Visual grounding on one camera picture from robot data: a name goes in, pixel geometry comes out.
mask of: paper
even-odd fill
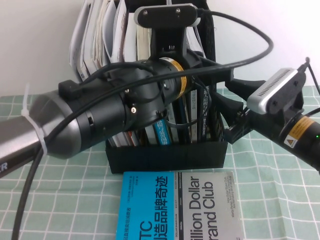
[[[123,46],[126,33],[127,7],[125,0],[120,0],[113,25],[113,47],[110,62],[118,63],[124,61]]]
[[[151,29],[137,25],[136,51],[137,60],[146,60],[150,57]]]
[[[93,59],[93,52],[97,19],[102,6],[102,2],[103,0],[94,0],[93,4],[91,5],[92,13],[89,18],[89,25],[84,40],[83,60],[90,74],[93,74],[98,70]]]
[[[123,46],[123,60],[125,62],[137,61],[137,24],[134,17],[134,12],[129,13]]]
[[[72,70],[74,71],[76,77],[78,78],[79,82],[82,82],[82,78],[77,69],[77,61],[78,56],[81,52],[82,39],[85,34],[86,24],[90,12],[89,4],[90,3],[88,2],[88,0],[85,0],[82,5],[82,8],[80,10],[78,19],[73,30],[69,46],[69,64]]]
[[[197,51],[197,52],[201,52],[203,53],[203,49],[200,45],[200,43],[198,42],[197,36],[195,34],[194,28],[191,26],[188,26],[186,28],[186,39],[189,45],[189,48],[192,51]]]
[[[103,18],[103,23],[102,23],[103,44],[109,60],[111,60],[111,56],[113,53],[113,45],[114,45],[113,27],[114,27],[116,11],[117,9],[115,5],[115,1],[111,0],[106,9],[106,12]]]
[[[104,16],[106,14],[108,5],[109,0],[103,0],[98,18],[96,20],[96,28],[93,40],[93,61],[97,69],[100,69],[106,64],[107,53],[105,51],[102,28]]]
[[[84,29],[84,33],[83,33],[83,38],[81,40],[82,41],[81,42],[81,50],[80,50],[80,53],[78,53],[77,64],[76,64],[76,68],[77,68],[77,70],[80,74],[80,77],[83,81],[89,76],[87,67],[84,63],[84,50],[85,50],[85,37],[88,32],[89,19],[91,17],[92,10],[93,10],[93,3],[91,3],[89,15],[88,15],[88,20],[86,21],[86,25],[85,25],[85,29]]]

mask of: blue book spine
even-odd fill
[[[160,145],[170,145],[171,140],[169,137],[165,120],[162,119],[156,122],[153,126],[154,126]]]

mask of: yellow warning label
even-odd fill
[[[287,139],[288,144],[292,145],[294,143],[294,141],[292,139]]]
[[[175,66],[175,68],[179,72],[182,72],[184,70],[184,68],[176,60],[174,60],[172,58],[162,57],[161,59],[170,62],[173,66]],[[179,96],[177,97],[177,99],[180,98],[182,96],[182,94],[184,94],[184,92],[186,90],[186,87],[187,87],[187,77],[186,76],[182,76],[181,77],[181,89],[180,89],[180,93],[179,93]]]
[[[301,136],[305,133],[305,131],[313,124],[315,121],[310,119],[307,116],[301,118],[291,129],[289,135],[297,140],[301,138]]]

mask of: white cable tie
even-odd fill
[[[40,144],[43,149],[43,157],[47,155],[48,153],[48,148],[45,142],[45,133],[42,130],[41,127],[39,127],[36,122],[30,117],[29,115],[29,110],[28,110],[28,105],[27,105],[27,100],[28,100],[28,95],[29,95],[29,89],[30,89],[30,84],[27,83],[25,86],[24,90],[24,96],[23,96],[23,102],[22,102],[22,110],[21,110],[21,115],[24,116],[33,126],[36,135],[39,138]]]

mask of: black cable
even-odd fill
[[[247,22],[244,22],[244,21],[242,21],[242,20],[240,20],[240,19],[238,19],[236,17],[230,16],[230,15],[227,15],[227,14],[224,14],[224,13],[220,13],[220,12],[209,11],[209,10],[204,10],[204,9],[199,9],[198,12],[200,14],[210,14],[210,15],[213,15],[213,16],[226,18],[226,19],[229,19],[231,21],[234,21],[236,23],[239,23],[239,24],[247,27],[248,29],[252,30],[256,34],[261,36],[268,43],[268,48],[265,51],[263,51],[262,53],[254,56],[254,57],[245,59],[245,60],[241,60],[241,61],[237,61],[237,62],[233,62],[233,63],[229,63],[229,64],[223,64],[223,65],[219,65],[219,66],[209,66],[209,67],[203,67],[203,68],[197,68],[197,69],[189,69],[189,70],[179,71],[179,72],[174,72],[174,73],[169,73],[169,74],[156,75],[156,76],[144,78],[142,80],[138,80],[136,82],[130,82],[130,83],[124,84],[123,86],[115,87],[114,89],[101,94],[100,96],[98,96],[97,98],[92,100],[91,102],[89,102],[86,105],[84,105],[81,108],[79,108],[77,111],[71,113],[63,121],[61,121],[52,130],[52,132],[45,138],[46,145],[48,146],[50,144],[50,142],[60,132],[62,132],[64,130],[64,128],[66,128],[70,122],[72,122],[74,119],[79,117],[85,111],[89,110],[90,108],[92,108],[93,106],[95,106],[98,103],[102,102],[103,100],[111,97],[112,95],[119,94],[120,92],[123,92],[123,91],[125,91],[127,89],[139,87],[139,86],[142,86],[142,85],[145,85],[145,84],[161,82],[161,81],[167,80],[167,79],[213,74],[213,73],[217,73],[217,72],[220,72],[220,71],[225,71],[225,70],[238,68],[238,67],[241,67],[241,66],[244,66],[244,65],[248,65],[248,64],[251,64],[253,62],[256,62],[256,61],[262,59],[263,57],[268,55],[272,51],[272,49],[274,47],[274,44],[273,44],[272,40],[266,34],[264,34],[262,31],[260,31],[256,27],[250,25]],[[144,70],[146,70],[146,71],[148,71],[150,73],[152,73],[152,71],[153,71],[151,68],[148,68],[147,66],[143,66],[142,63],[134,63],[134,62],[112,63],[110,65],[107,65],[107,66],[99,69],[95,73],[93,73],[83,83],[81,83],[81,85],[84,85],[84,84],[92,82],[96,78],[100,77],[103,73],[105,73],[107,71],[110,71],[111,69],[121,68],[120,65],[123,65],[123,66],[126,65],[125,68],[129,68],[128,64],[130,64],[132,67],[133,67],[133,64],[137,64],[137,68],[144,69]],[[11,238],[12,240],[18,240],[19,239],[20,226],[21,226],[21,221],[22,221],[22,217],[23,217],[23,212],[24,212],[24,209],[25,209],[25,206],[26,206],[26,200],[28,198],[28,194],[29,194],[29,191],[30,191],[30,188],[31,188],[32,180],[33,180],[33,178],[35,176],[36,170],[37,170],[37,168],[39,166],[39,163],[40,163],[40,160],[41,160],[41,157],[38,157],[38,156],[42,155],[41,152],[43,152],[43,150],[40,150],[38,152],[36,159],[33,161],[32,165],[31,165],[30,171],[29,171],[28,176],[27,176],[27,179],[30,179],[30,180],[28,182],[26,181],[25,184],[24,184],[24,187],[23,187],[23,190],[25,190],[25,191],[22,191],[23,195],[21,194],[21,197],[20,197],[19,206],[18,206],[18,209],[17,209],[17,214],[16,214],[15,220],[14,220],[14,227],[13,227],[14,232],[12,233],[12,238]]]
[[[311,73],[311,76],[312,76],[312,79],[313,79],[313,81],[314,81],[314,85],[315,85],[315,87],[316,87],[316,89],[317,89],[317,91],[318,91],[318,94],[320,95],[320,87],[319,87],[319,84],[318,84],[318,82],[317,82],[315,73],[314,73],[314,71],[312,70],[310,64],[308,65],[308,69],[309,69],[309,71],[310,71],[310,73]]]
[[[186,129],[186,128],[189,128],[191,127],[192,125],[196,124],[198,122],[198,120],[200,119],[204,119],[206,116],[207,116],[207,113],[209,112],[209,109],[211,107],[211,104],[212,104],[212,99],[211,99],[211,96],[210,96],[210,92],[209,90],[207,89],[206,85],[204,85],[204,83],[198,79],[194,79],[194,83],[200,87],[200,89],[203,89],[206,91],[206,94],[208,94],[208,105],[206,106],[206,108],[204,109],[204,111],[202,112],[202,114],[196,119],[196,120],[193,120],[191,122],[188,122],[188,123],[182,123],[182,124],[176,124],[176,123],[172,123],[172,122],[169,122],[167,119],[165,121],[166,125],[170,128],[175,128],[175,129]]]
[[[320,107],[316,108],[315,110],[312,110],[311,112],[308,112],[305,116],[311,117],[312,115],[315,115],[317,113],[320,113]]]
[[[153,75],[157,75],[158,74],[151,67],[149,67],[148,65],[143,64],[143,63],[139,63],[139,62],[115,62],[115,63],[111,63],[111,64],[108,64],[108,65],[105,65],[102,68],[98,69],[91,76],[89,76],[86,80],[81,82],[79,85],[82,86],[82,85],[91,83],[95,79],[101,77],[102,74],[104,74],[106,72],[109,72],[111,70],[115,70],[115,69],[131,69],[131,68],[145,70],[145,71],[147,71],[147,72],[149,72],[149,73],[151,73]]]
[[[41,161],[43,154],[44,154],[44,150],[41,148],[38,151],[35,159],[33,160],[32,165],[29,170],[29,173],[28,173],[28,176],[25,179],[25,183],[24,183],[22,193],[20,196],[18,208],[17,208],[16,214],[15,214],[14,225],[13,225],[13,230],[12,230],[12,237],[11,237],[12,240],[19,239],[22,216],[25,211],[25,207],[26,207],[26,203],[27,203],[27,199],[28,199],[28,195],[30,192],[32,182],[34,180],[36,171],[38,169],[38,166],[40,164],[40,161]]]
[[[313,81],[314,81],[314,85],[315,85],[315,87],[316,87],[316,89],[317,89],[317,91],[318,91],[318,94],[320,95],[320,87],[319,87],[319,84],[318,84],[318,82],[317,82],[315,73],[314,73],[314,71],[313,71],[312,68],[311,68],[310,63],[308,64],[308,69],[309,69],[309,71],[310,71],[310,73],[311,73],[311,76],[312,76],[312,79],[313,79]],[[319,108],[316,108],[315,110],[312,110],[311,112],[308,112],[305,116],[311,117],[312,115],[315,115],[315,114],[317,114],[317,113],[319,113],[319,112],[320,112],[320,107],[319,107]]]

